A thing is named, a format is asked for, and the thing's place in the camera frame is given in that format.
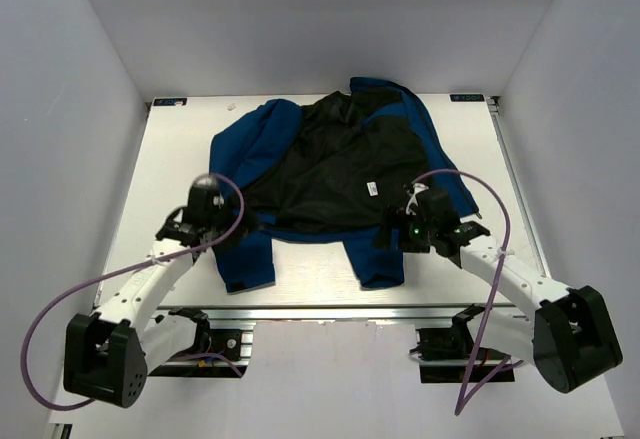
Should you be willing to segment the blue and black jacket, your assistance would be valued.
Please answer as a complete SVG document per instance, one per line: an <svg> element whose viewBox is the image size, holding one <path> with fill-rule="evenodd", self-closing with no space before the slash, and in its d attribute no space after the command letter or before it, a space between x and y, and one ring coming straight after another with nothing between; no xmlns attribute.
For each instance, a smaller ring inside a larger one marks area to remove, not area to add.
<svg viewBox="0 0 640 439"><path fill-rule="evenodd" d="M216 134L209 169L245 205L251 233L215 248L230 293L275 281L273 243L343 245L366 289L401 285L403 255L374 244L390 206L405 205L419 176L449 192L459 215L478 206L444 151L419 97L391 81L355 77L348 93L310 105L266 102Z"/></svg>

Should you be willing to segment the blue corner label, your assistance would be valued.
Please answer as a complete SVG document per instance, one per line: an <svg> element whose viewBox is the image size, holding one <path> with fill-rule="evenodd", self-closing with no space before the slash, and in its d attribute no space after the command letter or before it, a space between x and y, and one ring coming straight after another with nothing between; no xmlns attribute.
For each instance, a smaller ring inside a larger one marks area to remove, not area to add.
<svg viewBox="0 0 640 439"><path fill-rule="evenodd" d="M152 103L154 107L182 107L186 104L186 98L155 98Z"/></svg>
<svg viewBox="0 0 640 439"><path fill-rule="evenodd" d="M485 97L483 94L477 93L454 93L450 94L449 98L452 102L484 102Z"/></svg>

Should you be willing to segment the right blue corner label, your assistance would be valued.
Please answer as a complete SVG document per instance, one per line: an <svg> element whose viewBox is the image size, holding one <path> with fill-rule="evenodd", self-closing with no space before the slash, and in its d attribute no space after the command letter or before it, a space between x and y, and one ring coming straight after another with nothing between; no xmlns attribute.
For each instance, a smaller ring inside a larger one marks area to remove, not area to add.
<svg viewBox="0 0 640 439"><path fill-rule="evenodd" d="M452 102L484 102L485 97L483 94L477 93L454 93L450 94L449 98Z"/></svg>

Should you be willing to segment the aluminium front rail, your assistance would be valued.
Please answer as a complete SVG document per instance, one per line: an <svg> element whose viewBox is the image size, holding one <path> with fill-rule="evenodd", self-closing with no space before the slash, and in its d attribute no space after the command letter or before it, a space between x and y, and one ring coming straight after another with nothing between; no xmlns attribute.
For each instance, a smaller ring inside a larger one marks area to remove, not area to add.
<svg viewBox="0 0 640 439"><path fill-rule="evenodd" d="M427 320L446 319L466 304L420 306L250 306L195 305L212 320Z"/></svg>

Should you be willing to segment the left blue corner label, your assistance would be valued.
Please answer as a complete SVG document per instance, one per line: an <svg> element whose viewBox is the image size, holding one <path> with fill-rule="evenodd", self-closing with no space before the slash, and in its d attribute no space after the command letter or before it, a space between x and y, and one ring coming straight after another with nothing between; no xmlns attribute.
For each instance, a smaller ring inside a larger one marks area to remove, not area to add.
<svg viewBox="0 0 640 439"><path fill-rule="evenodd" d="M154 107L182 107L186 104L186 98L155 98L152 103Z"/></svg>

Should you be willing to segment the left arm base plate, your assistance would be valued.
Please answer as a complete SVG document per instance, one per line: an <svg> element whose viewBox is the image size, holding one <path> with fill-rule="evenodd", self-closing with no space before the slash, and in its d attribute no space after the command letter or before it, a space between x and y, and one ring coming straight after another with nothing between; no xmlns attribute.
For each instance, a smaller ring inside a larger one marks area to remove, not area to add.
<svg viewBox="0 0 640 439"><path fill-rule="evenodd" d="M212 323L203 311L182 309L169 317L185 318L196 326L193 344L176 353L150 373L151 377L240 379L251 357L252 332L249 329Z"/></svg>

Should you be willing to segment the white front panel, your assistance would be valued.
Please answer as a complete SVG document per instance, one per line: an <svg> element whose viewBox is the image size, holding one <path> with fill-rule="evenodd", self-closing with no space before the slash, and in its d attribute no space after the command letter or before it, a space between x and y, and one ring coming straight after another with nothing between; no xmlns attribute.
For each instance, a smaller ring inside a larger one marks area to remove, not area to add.
<svg viewBox="0 0 640 439"><path fill-rule="evenodd" d="M267 322L239 379L151 378L128 409L56 413L75 438L604 438L622 434L606 383L563 395L530 367L483 386L424 384L409 325Z"/></svg>

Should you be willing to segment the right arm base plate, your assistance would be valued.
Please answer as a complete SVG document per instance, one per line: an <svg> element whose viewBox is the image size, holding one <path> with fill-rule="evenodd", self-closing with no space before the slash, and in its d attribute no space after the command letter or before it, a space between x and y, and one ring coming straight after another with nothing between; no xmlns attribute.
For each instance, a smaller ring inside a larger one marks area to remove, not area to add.
<svg viewBox="0 0 640 439"><path fill-rule="evenodd" d="M416 344L409 357L418 365L423 385L460 385L472 351L471 339L464 339L442 321L419 321L415 325ZM480 347L470 375L471 385L485 378L506 356L493 349ZM493 376L490 383L513 383L515 372L508 363Z"/></svg>

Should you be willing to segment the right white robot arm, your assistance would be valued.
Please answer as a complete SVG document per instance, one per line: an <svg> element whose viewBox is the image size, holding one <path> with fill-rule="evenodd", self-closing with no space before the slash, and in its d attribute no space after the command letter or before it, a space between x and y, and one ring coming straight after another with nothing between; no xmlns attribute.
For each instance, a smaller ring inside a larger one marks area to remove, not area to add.
<svg viewBox="0 0 640 439"><path fill-rule="evenodd" d="M507 252L483 225L461 220L441 187L417 183L406 206L387 207L374 244L406 253L434 252L496 284L519 311L510 315L484 305L463 309L452 318L448 345L415 347L427 361L472 358L492 349L533 365L561 393L623 361L605 300L596 289L576 289L542 276Z"/></svg>

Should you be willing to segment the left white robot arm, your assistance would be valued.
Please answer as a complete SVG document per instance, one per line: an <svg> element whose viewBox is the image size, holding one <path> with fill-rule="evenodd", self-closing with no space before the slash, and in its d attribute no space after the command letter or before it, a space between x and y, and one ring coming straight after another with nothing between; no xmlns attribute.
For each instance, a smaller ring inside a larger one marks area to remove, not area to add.
<svg viewBox="0 0 640 439"><path fill-rule="evenodd" d="M186 204L166 217L147 258L128 269L126 282L91 314L77 314L68 323L65 391L128 408L159 367L173 359L208 357L212 336L206 313L158 308L203 253L230 241L244 212L241 191L229 178L196 177Z"/></svg>

